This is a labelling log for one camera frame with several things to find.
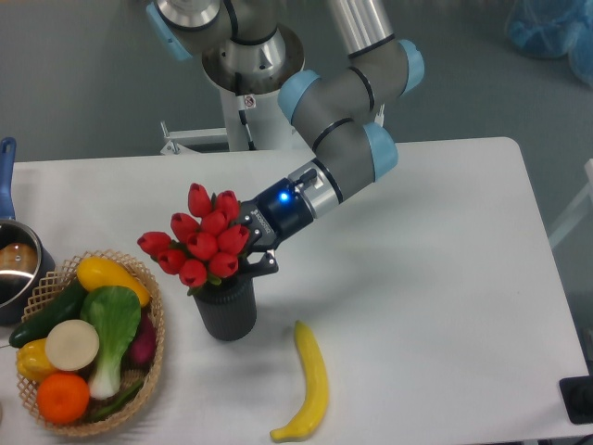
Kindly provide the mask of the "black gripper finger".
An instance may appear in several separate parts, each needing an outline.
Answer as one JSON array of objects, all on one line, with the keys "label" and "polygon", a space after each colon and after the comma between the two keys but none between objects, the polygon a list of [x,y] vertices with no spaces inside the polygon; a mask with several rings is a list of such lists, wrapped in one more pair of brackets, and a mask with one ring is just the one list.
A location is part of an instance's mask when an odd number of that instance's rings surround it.
[{"label": "black gripper finger", "polygon": [[250,262],[248,258],[239,261],[239,274],[272,274],[277,273],[279,266],[275,256],[275,250],[269,249],[262,253],[256,262]]}]

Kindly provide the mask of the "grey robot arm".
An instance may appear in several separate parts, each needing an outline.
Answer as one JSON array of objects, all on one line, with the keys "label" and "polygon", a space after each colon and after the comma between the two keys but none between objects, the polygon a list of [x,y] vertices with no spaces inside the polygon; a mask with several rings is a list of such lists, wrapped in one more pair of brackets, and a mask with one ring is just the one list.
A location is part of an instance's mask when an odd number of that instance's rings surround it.
[{"label": "grey robot arm", "polygon": [[201,58],[219,90],[232,151],[306,145],[312,158],[251,200],[230,224],[233,242],[220,276],[275,273],[274,252],[326,212],[397,164],[396,146],[379,122],[385,101],[423,79],[416,46],[397,40],[379,1],[329,5],[349,65],[323,79],[306,70],[302,44],[278,18],[274,1],[152,1],[147,14],[178,58]]}]

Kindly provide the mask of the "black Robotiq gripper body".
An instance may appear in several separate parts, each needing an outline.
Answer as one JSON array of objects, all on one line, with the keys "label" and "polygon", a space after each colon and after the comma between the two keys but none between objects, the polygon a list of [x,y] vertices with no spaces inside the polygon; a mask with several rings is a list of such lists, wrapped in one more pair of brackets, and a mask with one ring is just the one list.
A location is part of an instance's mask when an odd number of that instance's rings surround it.
[{"label": "black Robotiq gripper body", "polygon": [[311,224],[313,216],[296,191],[295,183],[283,178],[242,202],[238,222],[249,231],[245,252],[252,253],[278,248],[287,238]]}]

